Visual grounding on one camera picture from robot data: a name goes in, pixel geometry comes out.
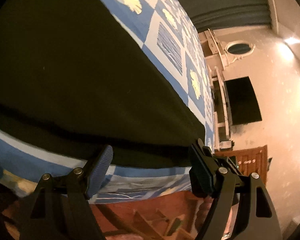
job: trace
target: gray curtain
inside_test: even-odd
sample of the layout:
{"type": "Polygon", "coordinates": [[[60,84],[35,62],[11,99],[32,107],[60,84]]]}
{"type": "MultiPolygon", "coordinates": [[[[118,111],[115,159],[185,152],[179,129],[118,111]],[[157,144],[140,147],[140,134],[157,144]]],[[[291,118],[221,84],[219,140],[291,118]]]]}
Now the gray curtain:
{"type": "Polygon", "coordinates": [[[267,0],[179,0],[197,31],[271,24],[267,0]]]}

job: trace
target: brown door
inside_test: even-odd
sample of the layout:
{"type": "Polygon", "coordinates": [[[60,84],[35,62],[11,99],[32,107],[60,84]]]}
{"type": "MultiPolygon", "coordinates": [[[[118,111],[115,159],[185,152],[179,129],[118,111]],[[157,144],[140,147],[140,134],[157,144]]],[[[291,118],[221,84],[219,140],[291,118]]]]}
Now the brown door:
{"type": "Polygon", "coordinates": [[[236,156],[239,165],[239,170],[243,175],[250,175],[256,172],[260,175],[264,184],[267,179],[267,146],[245,149],[238,151],[216,151],[217,156],[236,156]]]}

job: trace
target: wall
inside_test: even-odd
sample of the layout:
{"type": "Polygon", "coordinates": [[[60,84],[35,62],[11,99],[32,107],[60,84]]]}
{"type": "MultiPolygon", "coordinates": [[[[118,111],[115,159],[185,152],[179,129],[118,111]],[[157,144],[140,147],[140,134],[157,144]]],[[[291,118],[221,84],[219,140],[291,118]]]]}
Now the wall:
{"type": "MultiPolygon", "coordinates": [[[[295,0],[268,0],[273,30],[284,40],[293,37],[300,40],[300,6],[295,0]]],[[[296,57],[300,60],[300,43],[289,44],[296,57]]]]}
{"type": "Polygon", "coordinates": [[[245,40],[254,52],[226,67],[226,80],[249,76],[262,121],[231,127],[234,150],[268,145],[267,189],[282,231],[300,215],[300,63],[270,28],[214,31],[221,43],[245,40]]]}

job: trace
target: blue patterned fabric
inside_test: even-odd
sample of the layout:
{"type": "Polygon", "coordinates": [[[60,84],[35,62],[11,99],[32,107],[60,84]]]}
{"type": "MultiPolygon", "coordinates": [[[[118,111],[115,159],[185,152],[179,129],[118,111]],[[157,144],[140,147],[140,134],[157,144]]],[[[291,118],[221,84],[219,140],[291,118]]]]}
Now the blue patterned fabric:
{"type": "MultiPolygon", "coordinates": [[[[205,126],[205,144],[212,149],[213,104],[208,70],[198,33],[179,2],[101,1],[205,126]]],[[[0,182],[20,196],[31,192],[21,187],[24,181],[35,187],[44,173],[66,175],[84,164],[84,160],[47,152],[0,131],[0,182]]],[[[189,170],[190,167],[138,169],[111,165],[100,192],[90,203],[141,200],[190,190],[189,170]]]]}

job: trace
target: round window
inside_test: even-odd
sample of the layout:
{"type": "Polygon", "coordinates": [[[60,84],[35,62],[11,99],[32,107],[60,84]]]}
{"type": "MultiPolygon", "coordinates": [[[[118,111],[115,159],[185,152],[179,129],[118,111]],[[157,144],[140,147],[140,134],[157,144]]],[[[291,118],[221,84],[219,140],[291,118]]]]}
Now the round window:
{"type": "Polygon", "coordinates": [[[247,43],[237,43],[237,44],[231,45],[228,48],[229,53],[236,54],[236,55],[245,54],[245,53],[249,52],[250,50],[251,50],[251,47],[247,43]]]}

